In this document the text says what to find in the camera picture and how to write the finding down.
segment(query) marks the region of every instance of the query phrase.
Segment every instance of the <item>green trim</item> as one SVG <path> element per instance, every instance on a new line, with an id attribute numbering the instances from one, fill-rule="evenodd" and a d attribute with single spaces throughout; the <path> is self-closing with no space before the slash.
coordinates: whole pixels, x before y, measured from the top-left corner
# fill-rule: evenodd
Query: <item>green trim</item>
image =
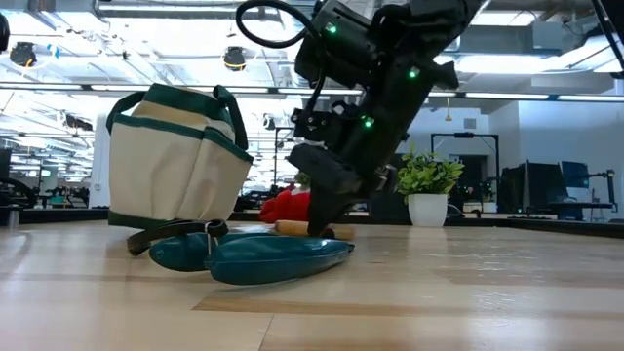
<path id="1" fill-rule="evenodd" d="M 135 92 L 127 97 L 120 98 L 117 103 L 113 106 L 113 108 L 108 113 L 108 117 L 106 117 L 106 129 L 108 130 L 108 134 L 113 130 L 113 122 L 115 120 L 115 116 L 118 113 L 127 111 L 133 107 L 135 107 L 139 102 L 143 100 L 145 96 L 145 92 Z"/>
<path id="2" fill-rule="evenodd" d="M 126 226 L 126 227 L 131 227 L 131 228 L 138 228 L 138 229 L 151 229 L 151 228 L 155 228 L 157 226 L 163 225 L 165 223 L 168 223 L 172 220 L 173 219 L 164 220 L 164 219 L 140 217 L 140 216 L 129 215 L 129 214 L 118 214 L 114 211 L 108 210 L 108 224 L 115 225 L 115 226 Z"/>
<path id="3" fill-rule="evenodd" d="M 210 140 L 215 144 L 221 146 L 225 150 L 229 151 L 232 155 L 238 157 L 240 160 L 249 164 L 254 162 L 254 157 L 245 152 L 242 148 L 234 144 L 230 139 L 225 137 L 223 133 L 214 128 L 206 128 L 204 130 L 204 139 Z"/>
<path id="4" fill-rule="evenodd" d="M 175 108 L 182 111 L 201 114 L 217 121 L 223 121 L 233 127 L 232 118 L 225 106 L 216 98 L 204 94 L 170 87 L 162 84 L 152 84 L 143 101 Z"/>
<path id="5" fill-rule="evenodd" d="M 176 123 L 159 121 L 152 118 L 145 117 L 130 117 L 124 114 L 118 114 L 115 116 L 115 123 L 122 124 L 124 126 L 135 128 L 147 128 L 151 130 L 174 133 L 180 136 L 192 137 L 201 140 L 204 138 L 204 132 L 196 130 L 194 128 L 181 126 Z"/>
<path id="6" fill-rule="evenodd" d="M 206 139 L 210 140 L 217 145 L 221 146 L 225 150 L 229 151 L 232 155 L 236 156 L 242 161 L 247 163 L 252 163 L 254 161 L 254 157 L 245 152 L 242 148 L 238 147 L 235 143 L 232 142 L 227 136 L 225 136 L 220 130 L 206 127 L 204 131 L 198 131 L 196 129 L 181 126 L 179 124 L 159 121 L 151 118 L 145 117 L 129 117 L 124 114 L 117 114 L 115 116 L 115 123 L 119 123 L 124 126 L 135 127 L 135 128 L 147 128 L 151 130 L 174 133 L 180 136 L 192 137 L 198 140 Z"/>

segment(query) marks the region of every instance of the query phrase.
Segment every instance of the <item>ceiling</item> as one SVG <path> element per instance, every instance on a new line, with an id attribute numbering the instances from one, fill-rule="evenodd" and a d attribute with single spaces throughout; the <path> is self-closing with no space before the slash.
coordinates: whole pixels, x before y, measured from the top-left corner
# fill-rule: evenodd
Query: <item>ceiling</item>
<path id="1" fill-rule="evenodd" d="M 237 2 L 113 0 L 94 6 L 78 0 L 57 0 L 53 2 L 55 7 L 41 8 L 41 3 L 34 0 L 30 3 L 28 0 L 0 0 L 3 14 L 11 25 L 11 45 L 34 43 L 37 55 L 37 62 L 30 69 L 15 65 L 8 55 L 0 56 L 0 80 L 32 84 L 148 85 L 158 82 L 190 86 L 307 87 L 293 72 L 297 47 L 261 48 L 239 33 L 232 20 L 232 4 Z M 289 2 L 308 14 L 314 5 L 309 0 Z M 367 17 L 384 3 L 402 3 L 395 0 L 344 2 Z M 25 10 L 33 6 L 35 11 Z M 591 9 L 589 0 L 492 0 L 474 19 L 473 29 L 462 41 L 461 45 L 466 47 L 477 43 L 471 44 L 470 52 L 449 51 L 439 59 L 455 60 L 460 90 L 465 92 L 599 94 L 612 87 L 612 79 L 606 73 L 608 70 L 605 73 L 594 70 L 608 67 L 613 57 L 610 49 L 604 49 L 604 39 L 584 42 L 581 38 L 596 26 Z M 515 38 L 513 35 L 527 37 L 530 31 L 535 33 L 537 29 L 531 25 L 534 22 L 554 25 L 547 29 L 548 33 L 555 33 L 557 40 L 553 43 L 561 44 L 558 53 L 531 52 L 532 48 L 528 51 L 523 43 L 509 40 Z M 274 40 L 290 38 L 300 30 L 293 19 L 271 10 L 265 14 L 250 14 L 246 24 L 252 32 Z M 486 38 L 483 32 L 491 40 L 482 40 L 480 44 L 479 39 Z M 497 53 L 495 46 L 500 47 L 505 42 L 513 42 L 505 50 L 521 55 Z M 225 49 L 231 46 L 246 49 L 248 64 L 242 72 L 232 72 L 223 65 Z M 68 170 L 72 165 L 85 167 L 93 158 L 94 134 L 77 131 L 66 122 L 66 116 L 94 124 L 98 115 L 108 110 L 121 95 L 0 90 L 0 134 L 5 144 L 12 145 L 18 154 L 45 155 L 54 151 L 56 159 L 64 155 Z M 240 96 L 239 99 L 248 134 L 254 142 L 252 154 L 262 159 L 257 161 L 251 176 L 263 182 L 272 178 L 274 165 L 270 153 L 275 132 L 267 131 L 262 121 L 274 117 L 278 126 L 287 126 L 287 117 L 295 106 L 301 106 L 301 98 Z M 429 103 L 446 105 L 443 99 L 432 98 Z M 492 106 L 483 100 L 454 100 L 452 105 L 485 111 Z M 23 134 L 43 136 L 24 139 Z M 288 155 L 289 147 L 292 143 L 286 142 L 278 157 L 280 179 L 288 179 L 295 172 L 282 157 Z M 43 156 L 15 158 L 15 162 L 35 162 L 32 159 L 47 162 Z M 72 178 L 81 174 L 63 173 Z"/>

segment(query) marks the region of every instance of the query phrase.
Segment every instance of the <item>wooden rolling pin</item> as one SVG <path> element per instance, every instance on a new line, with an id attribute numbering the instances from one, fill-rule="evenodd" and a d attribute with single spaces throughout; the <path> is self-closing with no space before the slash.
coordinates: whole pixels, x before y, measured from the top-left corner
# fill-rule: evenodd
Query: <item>wooden rolling pin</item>
<path id="1" fill-rule="evenodd" d="M 332 231 L 334 238 L 337 240 L 352 241 L 355 238 L 355 229 L 349 225 L 330 224 L 330 226 L 325 230 Z M 275 231 L 281 235 L 308 236 L 308 222 L 297 220 L 278 220 L 275 223 Z"/>

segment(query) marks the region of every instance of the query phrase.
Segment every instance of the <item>pillar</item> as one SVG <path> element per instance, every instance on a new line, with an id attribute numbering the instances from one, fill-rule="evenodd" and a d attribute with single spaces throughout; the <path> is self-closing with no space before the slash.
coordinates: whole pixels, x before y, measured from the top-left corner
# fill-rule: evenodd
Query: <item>pillar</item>
<path id="1" fill-rule="evenodd" d="M 49 171 L 50 175 L 43 176 L 43 171 Z M 59 168 L 57 167 L 42 167 L 41 168 L 41 183 L 39 188 L 40 194 L 44 194 L 46 190 L 52 190 L 59 185 Z"/>
<path id="2" fill-rule="evenodd" d="M 617 95 L 624 96 L 624 79 L 614 79 L 615 81 L 615 93 Z M 617 129 L 618 134 L 620 136 L 624 136 L 624 104 L 618 103 L 619 110 L 617 111 Z M 619 145 L 616 145 L 613 150 L 623 150 L 624 149 L 624 138 L 619 139 Z M 620 202 L 624 203 L 624 162 L 620 165 L 616 165 L 616 172 L 619 172 L 619 175 L 615 175 L 614 181 L 619 179 L 620 182 Z M 621 207 L 619 210 L 619 214 L 617 217 L 624 218 L 624 204 L 619 204 Z"/>
<path id="3" fill-rule="evenodd" d="M 94 142 L 94 164 L 91 170 L 89 207 L 110 206 L 108 187 L 108 152 L 110 135 L 106 129 L 106 112 L 101 112 L 96 120 L 96 141 Z"/>

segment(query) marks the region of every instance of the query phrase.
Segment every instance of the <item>green led light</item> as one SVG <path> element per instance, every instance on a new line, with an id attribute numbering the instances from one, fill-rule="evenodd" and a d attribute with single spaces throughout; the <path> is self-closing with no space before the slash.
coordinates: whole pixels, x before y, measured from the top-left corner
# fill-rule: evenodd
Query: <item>green led light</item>
<path id="1" fill-rule="evenodd" d="M 338 28 L 336 28 L 333 23 L 328 23 L 328 25 L 325 26 L 325 30 L 330 34 L 335 34 L 338 31 Z"/>
<path id="2" fill-rule="evenodd" d="M 367 120 L 364 122 L 364 127 L 370 128 L 372 127 L 373 123 L 374 123 L 374 120 L 371 117 L 367 117 Z"/>

